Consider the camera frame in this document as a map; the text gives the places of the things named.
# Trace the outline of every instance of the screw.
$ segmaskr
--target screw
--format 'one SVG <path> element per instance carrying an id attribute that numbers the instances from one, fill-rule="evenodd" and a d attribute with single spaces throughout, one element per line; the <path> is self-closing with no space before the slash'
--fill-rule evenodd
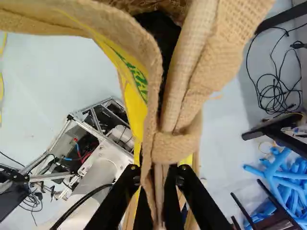
<path id="1" fill-rule="evenodd" d="M 177 177 L 177 186 L 178 186 L 178 187 L 182 187 L 183 184 L 184 184 L 184 179 L 183 179 L 183 177 L 181 177 L 181 176 Z"/>
<path id="2" fill-rule="evenodd" d="M 136 186 L 139 186 L 140 185 L 140 176 L 135 176 L 133 178 L 133 182 Z"/>

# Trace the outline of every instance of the black cable bundle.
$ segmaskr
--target black cable bundle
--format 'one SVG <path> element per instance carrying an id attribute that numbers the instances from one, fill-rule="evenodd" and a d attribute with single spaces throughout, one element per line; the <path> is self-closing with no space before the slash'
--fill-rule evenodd
<path id="1" fill-rule="evenodd" d="M 27 209 L 26 207 L 24 207 L 22 205 L 19 205 L 19 207 L 21 207 L 22 209 L 24 209 L 26 211 L 31 212 L 31 216 L 34 220 L 35 225 L 37 226 L 37 223 L 36 223 L 36 220 L 34 218 L 33 213 L 34 212 L 40 212 L 43 209 L 43 195 L 42 195 L 42 193 L 36 193 L 35 191 L 33 191 L 33 192 L 30 191 L 29 196 L 26 197 L 22 202 L 23 204 L 29 206 L 30 209 Z"/>
<path id="2" fill-rule="evenodd" d="M 289 36 L 289 33 L 291 33 L 292 31 L 295 31 L 299 28 L 302 28 L 303 26 L 307 25 L 303 24 L 297 28 L 291 29 L 291 30 L 286 30 L 284 28 L 281 27 L 272 27 L 271 29 L 280 29 L 284 31 L 284 34 L 278 39 L 277 43 L 275 44 L 273 50 L 270 53 L 270 59 L 273 62 L 274 65 L 274 73 L 266 73 L 261 75 L 257 81 L 255 82 L 249 72 L 248 69 L 248 56 L 249 56 L 249 52 L 251 49 L 251 46 L 253 44 L 253 42 L 255 41 L 255 39 L 261 34 L 257 34 L 251 41 L 248 51 L 247 51 L 247 55 L 246 55 L 246 70 L 248 73 L 248 77 L 250 78 L 250 80 L 252 81 L 256 94 L 257 94 L 257 101 L 258 101 L 258 107 L 260 109 L 263 109 L 267 114 L 272 115 L 272 114 L 276 114 L 278 113 L 277 116 L 284 114 L 284 113 L 291 113 L 295 110 L 297 110 L 302 102 L 302 91 L 296 89 L 297 84 L 301 81 L 302 79 L 302 74 L 300 73 L 300 77 L 299 79 L 294 83 L 294 85 L 292 85 L 291 87 L 287 86 L 282 80 L 281 80 L 281 73 L 282 73 L 282 68 L 283 65 L 285 63 L 286 57 L 290 52 L 294 52 L 300 72 L 301 72 L 301 62 L 300 59 L 298 57 L 298 54 L 296 52 L 296 48 L 290 48 L 286 51 L 284 57 L 283 57 L 283 61 L 281 63 L 281 66 L 279 67 L 279 69 L 277 68 L 276 62 L 274 61 L 272 55 L 273 52 L 275 50 L 275 48 L 277 47 L 278 43 L 281 41 L 281 39 L 285 36 Z M 293 44 L 303 44 L 301 41 L 296 41 Z M 264 87 L 263 89 L 260 89 L 259 87 L 259 82 L 264 79 L 265 77 L 271 76 L 273 77 L 273 82 L 271 85 L 267 85 L 266 87 Z M 298 103 L 288 103 L 288 98 L 291 94 L 295 94 L 297 96 L 297 100 Z"/>

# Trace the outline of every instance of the metal frame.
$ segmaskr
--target metal frame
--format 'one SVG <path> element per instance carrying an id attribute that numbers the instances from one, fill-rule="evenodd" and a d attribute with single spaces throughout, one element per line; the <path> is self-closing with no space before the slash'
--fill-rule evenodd
<path id="1" fill-rule="evenodd" d="M 105 141 L 108 144 L 111 144 L 113 146 L 115 146 L 118 150 L 120 150 L 121 152 L 123 152 L 126 156 L 128 156 L 129 158 L 133 159 L 133 154 L 131 154 L 130 152 L 126 151 L 124 148 L 122 148 L 121 146 L 119 146 L 117 143 L 115 143 L 114 141 L 112 141 L 110 138 L 108 138 L 106 135 L 104 135 L 102 133 L 102 130 L 100 128 L 99 125 L 99 121 L 97 118 L 97 115 L 94 111 L 94 107 L 101 105 L 104 109 L 108 110 L 108 112 L 110 112 L 113 116 L 115 116 L 117 119 L 119 119 L 122 123 L 124 123 L 126 126 L 129 127 L 129 125 L 124 122 L 121 118 L 119 118 L 118 116 L 116 116 L 112 111 L 110 111 L 109 109 L 107 109 L 107 105 L 112 102 L 112 103 L 116 103 L 116 105 L 118 105 L 120 108 L 124 109 L 122 103 L 120 103 L 120 100 L 114 98 L 114 97 L 109 97 L 105 100 L 102 100 L 98 103 L 95 103 L 91 106 L 88 106 L 84 109 L 75 111 L 73 113 L 70 113 L 67 116 L 67 119 L 64 123 L 63 128 L 61 129 L 61 131 L 59 132 L 59 134 L 56 136 L 56 138 L 51 142 L 50 146 L 48 147 L 48 149 L 42 154 L 40 155 L 38 158 L 36 158 L 34 161 L 32 161 L 31 163 L 29 163 L 28 165 L 26 165 L 23 169 L 21 169 L 18 174 L 21 175 L 21 180 L 23 180 L 23 182 L 27 181 L 27 182 L 42 182 L 45 180 L 52 180 L 52 179 L 60 179 L 60 178 L 67 178 L 67 177 L 72 177 L 74 176 L 71 181 L 69 182 L 69 186 L 71 187 L 74 183 L 76 183 L 79 180 L 79 176 L 75 175 L 73 173 L 70 172 L 63 172 L 63 173 L 51 173 L 51 174 L 47 174 L 47 175 L 41 175 L 42 172 L 44 172 L 43 170 L 43 166 L 46 163 L 47 160 L 47 156 L 52 152 L 52 150 L 54 149 L 55 145 L 59 142 L 60 138 L 63 136 L 63 134 L 66 132 L 67 128 L 69 127 L 69 125 L 74 122 L 76 125 L 78 125 L 79 127 L 83 128 L 85 131 L 87 131 L 88 133 L 92 134 L 94 137 L 96 137 L 99 141 Z M 92 126 L 90 126 L 88 123 L 82 121 L 81 119 L 79 119 L 79 114 L 83 113 L 85 111 L 90 110 L 93 114 L 93 118 L 94 118 L 94 122 L 95 125 L 97 126 L 96 130 L 95 128 L 93 128 Z M 29 176 L 28 174 L 29 172 L 36 167 L 35 172 L 33 172 L 33 176 Z M 0 194 L 5 192 L 9 187 L 12 186 L 12 181 L 14 181 L 14 178 L 12 178 L 11 180 L 7 180 L 4 183 L 2 183 L 0 185 Z M 60 193 L 60 195 L 58 196 L 58 198 L 62 198 L 65 199 L 65 195 L 66 193 L 69 191 L 69 188 L 64 188 L 64 190 Z"/>

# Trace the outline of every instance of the black stand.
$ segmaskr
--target black stand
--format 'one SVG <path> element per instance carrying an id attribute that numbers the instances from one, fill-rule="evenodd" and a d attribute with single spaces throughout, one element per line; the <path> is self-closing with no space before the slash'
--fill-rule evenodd
<path id="1" fill-rule="evenodd" d="M 266 188 L 266 186 L 261 182 L 261 180 L 257 180 L 258 184 L 261 188 L 265 191 L 268 195 L 269 200 L 276 206 L 276 211 L 270 217 L 265 218 L 262 221 L 254 223 L 244 209 L 238 198 L 235 194 L 231 193 L 230 195 L 235 200 L 236 204 L 239 206 L 240 210 L 248 220 L 249 224 L 253 228 L 253 230 L 264 230 L 264 229 L 281 229 L 281 228 L 274 228 L 274 227 L 282 227 L 285 230 L 302 230 L 301 226 L 289 215 L 289 213 L 284 209 L 284 207 L 278 203 L 277 199 L 273 196 L 273 194 Z"/>
<path id="2" fill-rule="evenodd" d="M 307 1 L 303 2 L 301 4 L 298 4 L 297 6 L 294 6 L 284 12 L 281 12 L 280 14 L 277 14 L 271 18 L 268 18 L 264 20 L 257 28 L 255 34 L 260 34 L 261 32 L 270 29 L 272 27 L 275 27 L 281 23 L 285 23 L 289 20 L 298 18 L 300 16 L 303 16 L 307 14 Z"/>
<path id="3" fill-rule="evenodd" d="M 281 131 L 283 127 L 296 127 L 296 122 L 301 118 L 302 115 L 295 113 L 272 119 L 252 128 L 246 133 L 243 133 L 242 139 L 250 140 L 263 135 L 267 135 L 277 143 L 280 143 L 283 146 L 290 148 L 302 157 L 307 158 L 307 144 Z"/>
<path id="4" fill-rule="evenodd" d="M 120 178 L 112 187 L 90 222 L 86 230 L 116 230 L 124 212 L 140 184 L 140 168 L 128 165 Z M 202 230 L 232 230 L 233 228 L 220 211 L 217 204 L 204 188 L 194 171 L 188 165 L 171 165 L 165 181 L 165 200 L 163 218 L 166 229 L 183 230 L 176 186 L 185 196 L 194 217 Z M 151 219 L 147 198 L 141 188 L 134 230 L 151 230 Z"/>

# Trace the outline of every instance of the metal rod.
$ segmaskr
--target metal rod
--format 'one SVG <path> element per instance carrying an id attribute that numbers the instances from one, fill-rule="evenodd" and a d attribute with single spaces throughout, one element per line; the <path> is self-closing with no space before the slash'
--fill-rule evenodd
<path id="1" fill-rule="evenodd" d="M 96 127 L 97 127 L 97 130 L 98 130 L 100 133 L 102 133 L 101 127 L 100 127 L 100 125 L 99 125 L 98 117 L 97 117 L 97 115 L 96 115 L 96 113 L 95 113 L 95 110 L 94 110 L 93 108 L 91 108 L 91 112 L 92 112 L 93 119 L 94 119 L 95 125 L 96 125 Z"/>
<path id="2" fill-rule="evenodd" d="M 74 111 L 74 112 L 72 112 L 72 113 L 70 113 L 70 114 L 71 114 L 73 117 L 75 117 L 74 115 L 75 115 L 76 113 L 83 113 L 83 112 L 85 112 L 85 111 L 90 110 L 91 108 L 96 107 L 97 105 L 101 105 L 101 104 L 106 103 L 106 102 L 108 102 L 108 101 L 110 101 L 110 100 L 112 100 L 112 97 L 108 97 L 108 98 L 106 98 L 106 99 L 103 100 L 103 101 L 97 102 L 97 103 L 95 103 L 95 104 L 93 104 L 93 105 L 90 105 L 90 106 L 84 108 L 84 109 Z"/>
<path id="3" fill-rule="evenodd" d="M 129 124 L 127 124 L 127 122 L 123 121 L 119 116 L 117 116 L 115 113 L 113 113 L 111 110 L 109 110 L 108 108 L 106 108 L 103 104 L 101 105 L 102 107 L 104 107 L 106 110 L 108 110 L 113 116 L 117 117 L 122 123 L 124 123 L 127 127 L 130 127 Z"/>
<path id="4" fill-rule="evenodd" d="M 69 182 L 68 186 L 71 187 L 75 182 L 77 182 L 78 179 L 79 179 L 78 176 L 74 176 L 72 180 Z M 65 187 L 64 190 L 61 192 L 61 194 L 58 196 L 58 199 L 63 199 L 63 197 L 66 195 L 66 193 L 69 190 L 70 190 L 69 188 Z"/>
<path id="5" fill-rule="evenodd" d="M 67 127 L 71 124 L 71 119 L 67 119 L 64 123 L 63 128 L 61 129 L 60 133 L 57 135 L 57 137 L 54 139 L 54 141 L 52 142 L 52 144 L 50 145 L 50 147 L 47 149 L 47 151 L 45 152 L 47 155 L 51 153 L 51 151 L 53 150 L 53 148 L 55 147 L 55 145 L 58 143 L 58 141 L 60 140 L 60 138 L 63 136 L 64 132 L 66 131 Z M 39 175 L 39 173 L 42 171 L 42 167 L 43 165 L 46 163 L 45 159 L 44 161 L 41 162 L 41 164 L 37 167 L 37 169 L 35 170 L 35 172 L 33 173 L 33 175 Z"/>
<path id="6" fill-rule="evenodd" d="M 80 126 L 81 128 L 83 128 L 84 130 L 86 130 L 87 132 L 89 132 L 90 134 L 92 134 L 94 137 L 98 138 L 99 140 L 104 140 L 106 142 L 108 142 L 109 144 L 115 146 L 116 148 L 118 148 L 120 151 L 122 151 L 123 153 L 125 153 L 127 156 L 129 157 L 133 157 L 133 155 L 131 153 L 129 153 L 127 150 L 125 150 L 124 148 L 122 148 L 121 146 L 119 146 L 118 144 L 116 144 L 114 141 L 110 140 L 106 135 L 102 134 L 102 133 L 98 133 L 96 129 L 94 129 L 93 127 L 91 127 L 88 123 L 86 122 L 81 122 L 79 119 L 74 118 L 74 122 Z"/>
<path id="7" fill-rule="evenodd" d="M 238 221 L 236 220 L 236 218 L 234 216 L 231 217 L 231 220 L 232 220 L 236 230 L 241 230 L 241 227 L 240 227 Z"/>
<path id="8" fill-rule="evenodd" d="M 28 174 L 34 167 L 36 167 L 40 162 L 44 160 L 44 158 L 48 155 L 48 152 L 44 152 L 42 155 L 40 155 L 38 158 L 36 158 L 34 161 L 32 161 L 30 164 L 25 166 L 23 169 L 19 171 L 20 174 L 25 175 Z M 13 184 L 12 181 L 7 180 L 4 183 L 0 185 L 0 194 L 5 192 L 11 185 Z"/>
<path id="9" fill-rule="evenodd" d="M 248 212 L 245 210 L 245 208 L 243 207 L 243 205 L 241 204 L 241 202 L 239 201 L 239 199 L 236 197 L 236 195 L 234 193 L 230 193 L 230 195 L 232 196 L 232 198 L 235 200 L 236 204 L 239 206 L 241 212 L 243 213 L 243 215 L 246 217 L 246 219 L 248 220 L 249 224 L 251 225 L 251 227 L 253 228 L 253 230 L 257 230 L 258 228 L 255 226 L 252 218 L 250 217 L 250 215 L 248 214 Z"/>
<path id="10" fill-rule="evenodd" d="M 50 147 L 48 148 L 47 152 L 51 152 L 53 150 L 53 148 L 55 147 L 55 145 L 58 143 L 59 139 L 62 137 L 62 135 L 64 134 L 64 132 L 66 131 L 67 127 L 71 124 L 71 120 L 67 119 L 64 127 L 61 129 L 60 133 L 58 134 L 58 136 L 54 139 L 53 143 L 50 145 Z"/>
<path id="11" fill-rule="evenodd" d="M 62 179 L 72 177 L 75 174 L 71 174 L 70 172 L 59 172 L 59 173 L 52 173 L 47 175 L 40 175 L 40 176 L 30 176 L 29 182 L 40 182 L 46 180 L 55 180 L 55 179 Z"/>

